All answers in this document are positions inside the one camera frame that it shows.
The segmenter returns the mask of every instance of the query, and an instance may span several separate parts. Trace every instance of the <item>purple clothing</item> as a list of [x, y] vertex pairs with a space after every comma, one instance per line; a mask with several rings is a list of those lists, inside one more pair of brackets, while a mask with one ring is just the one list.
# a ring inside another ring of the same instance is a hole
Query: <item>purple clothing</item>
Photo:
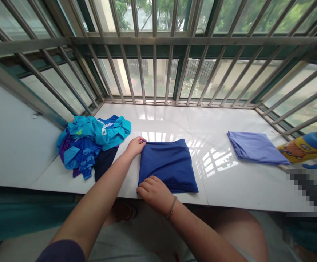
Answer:
[[59, 240], [49, 245], [36, 262], [84, 262], [81, 247], [73, 240]]

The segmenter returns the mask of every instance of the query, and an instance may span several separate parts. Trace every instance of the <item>blue cloth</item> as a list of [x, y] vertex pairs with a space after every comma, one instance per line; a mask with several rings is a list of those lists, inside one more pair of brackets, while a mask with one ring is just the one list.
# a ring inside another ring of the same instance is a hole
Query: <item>blue cloth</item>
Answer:
[[131, 123], [113, 115], [109, 119], [98, 120], [94, 117], [75, 116], [75, 121], [69, 123], [59, 136], [57, 149], [62, 153], [63, 141], [72, 139], [70, 148], [63, 153], [64, 165], [67, 169], [74, 169], [74, 177], [80, 172], [83, 178], [90, 178], [92, 166], [100, 150], [108, 150], [118, 146], [130, 134]]
[[231, 145], [238, 159], [260, 164], [290, 165], [266, 134], [248, 132], [228, 132]]
[[172, 193], [198, 193], [192, 161], [185, 140], [146, 142], [141, 152], [139, 183], [157, 176]]

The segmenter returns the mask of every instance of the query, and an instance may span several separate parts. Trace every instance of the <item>cartoon character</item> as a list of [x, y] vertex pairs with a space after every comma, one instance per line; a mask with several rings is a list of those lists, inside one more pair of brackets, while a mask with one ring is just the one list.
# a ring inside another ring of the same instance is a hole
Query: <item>cartoon character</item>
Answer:
[[302, 149], [300, 147], [298, 147], [295, 143], [294, 140], [288, 142], [287, 144], [284, 145], [285, 149], [280, 149], [281, 153], [287, 153], [287, 155], [289, 156], [293, 156], [296, 159], [303, 159], [306, 155], [309, 154], [317, 154], [317, 152], [305, 152], [304, 150], [311, 150], [311, 148], [305, 144], [300, 144], [300, 146], [302, 147]]

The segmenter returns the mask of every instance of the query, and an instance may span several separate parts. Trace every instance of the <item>white wall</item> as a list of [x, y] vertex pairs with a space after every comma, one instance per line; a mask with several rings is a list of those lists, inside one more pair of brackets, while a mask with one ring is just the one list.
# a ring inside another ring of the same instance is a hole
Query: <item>white wall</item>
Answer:
[[57, 156], [61, 130], [0, 86], [0, 186], [30, 187]]

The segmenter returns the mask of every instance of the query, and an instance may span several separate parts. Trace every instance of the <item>finger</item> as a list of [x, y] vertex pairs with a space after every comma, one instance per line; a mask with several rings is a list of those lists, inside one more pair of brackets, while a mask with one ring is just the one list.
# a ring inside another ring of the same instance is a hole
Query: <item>finger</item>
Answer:
[[138, 194], [139, 194], [143, 199], [146, 199], [146, 198], [147, 198], [148, 192], [147, 192], [144, 188], [138, 187], [138, 188], [136, 189], [136, 191], [138, 192]]
[[155, 181], [152, 178], [145, 178], [145, 182], [149, 183], [150, 185], [155, 184]]
[[151, 179], [155, 180], [156, 182], [162, 182], [158, 177], [156, 176], [150, 176]]
[[139, 185], [139, 187], [142, 187], [142, 188], [144, 188], [146, 191], [149, 191], [150, 190], [150, 188], [151, 188], [151, 185], [149, 184], [149, 183], [147, 183], [147, 182], [142, 182], [140, 185]]

